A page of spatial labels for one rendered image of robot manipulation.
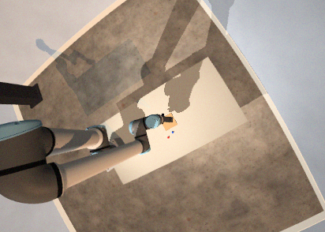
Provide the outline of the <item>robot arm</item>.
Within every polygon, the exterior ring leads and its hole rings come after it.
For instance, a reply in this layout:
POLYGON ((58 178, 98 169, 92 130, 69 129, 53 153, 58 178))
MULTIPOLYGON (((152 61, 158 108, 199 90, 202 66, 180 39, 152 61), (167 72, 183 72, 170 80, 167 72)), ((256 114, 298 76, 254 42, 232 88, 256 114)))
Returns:
POLYGON ((55 200, 70 186, 135 155, 148 153, 151 145, 146 130, 155 129, 163 122, 173 122, 173 117, 151 114, 130 122, 129 130, 135 142, 118 147, 109 144, 104 125, 75 131, 43 127, 40 120, 1 124, 0 194, 24 204, 55 200), (47 156, 87 146, 91 146, 89 156, 63 164, 47 163, 47 156))

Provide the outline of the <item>tan flat mat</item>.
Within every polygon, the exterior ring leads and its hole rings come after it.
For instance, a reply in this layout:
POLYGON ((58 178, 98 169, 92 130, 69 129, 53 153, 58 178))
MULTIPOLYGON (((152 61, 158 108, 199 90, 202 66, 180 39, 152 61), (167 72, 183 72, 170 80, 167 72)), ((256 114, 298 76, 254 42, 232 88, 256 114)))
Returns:
MULTIPOLYGON (((173 115, 170 113, 165 117, 173 117, 173 115)), ((168 129, 171 129, 172 127, 176 126, 177 123, 176 123, 175 119, 173 118, 173 122, 164 122, 162 125, 163 125, 164 129, 167 131, 168 129)))

